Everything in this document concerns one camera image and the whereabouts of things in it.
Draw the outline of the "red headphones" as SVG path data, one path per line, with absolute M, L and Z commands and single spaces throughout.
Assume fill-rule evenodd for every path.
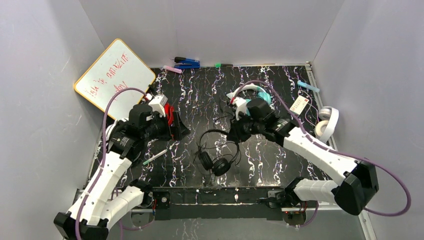
M 169 126 L 171 126 L 174 122 L 174 107 L 172 105 L 170 105 L 169 103 L 166 103 L 164 106 L 164 110 L 165 110 L 165 115 L 167 118 L 167 123 Z

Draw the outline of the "small white labelled box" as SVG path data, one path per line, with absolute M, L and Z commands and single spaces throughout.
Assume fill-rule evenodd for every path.
M 295 115 L 295 116 L 300 116 L 303 112 L 303 110 L 305 109 L 305 107 L 309 104 L 310 100 L 308 98 L 305 98 L 301 95 L 299 95 L 294 103 L 291 105 L 291 107 L 289 108 L 289 110 Z

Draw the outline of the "white beige headphones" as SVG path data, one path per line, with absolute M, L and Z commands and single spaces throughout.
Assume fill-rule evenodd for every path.
M 323 106 L 318 112 L 318 118 L 320 121 L 317 123 L 314 129 L 315 137 L 323 142 L 327 143 L 328 140 L 335 132 L 339 120 L 339 110 L 331 106 Z

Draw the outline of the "black and white headphones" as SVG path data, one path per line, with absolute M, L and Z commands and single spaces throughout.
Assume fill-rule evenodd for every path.
M 106 130 L 105 130 L 105 146 L 106 146 L 106 153 L 108 153 L 111 149 L 111 147 L 109 146 L 109 141 L 114 133 L 114 131 L 116 130 L 116 128 L 122 124 L 124 124 L 125 122 L 127 122 L 129 120 L 128 117 L 126 118 L 121 118 L 119 120 L 115 120 L 113 122 L 113 124 L 109 125 Z

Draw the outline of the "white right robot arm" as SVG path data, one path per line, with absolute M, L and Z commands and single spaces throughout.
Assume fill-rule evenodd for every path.
M 242 143 L 252 135 L 262 135 L 302 156 L 330 177 L 329 180 L 295 178 L 280 197 L 284 204 L 328 202 L 357 216 L 378 192 L 376 168 L 372 164 L 336 154 L 331 147 L 304 133 L 290 117 L 275 114 L 262 98 L 247 101 L 235 97 L 231 103 L 235 106 L 235 117 L 230 122 L 229 141 Z

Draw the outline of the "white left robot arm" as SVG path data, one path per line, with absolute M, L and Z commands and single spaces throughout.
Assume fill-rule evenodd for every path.
M 168 103 L 164 115 L 148 104 L 136 104 L 127 118 L 105 129 L 105 149 L 95 174 L 66 211 L 59 212 L 54 225 L 66 240 L 105 240 L 110 229 L 134 207 L 148 203 L 152 186 L 135 179 L 115 199 L 112 193 L 123 174 L 143 162 L 151 140 L 180 141 L 190 134 L 179 111 Z

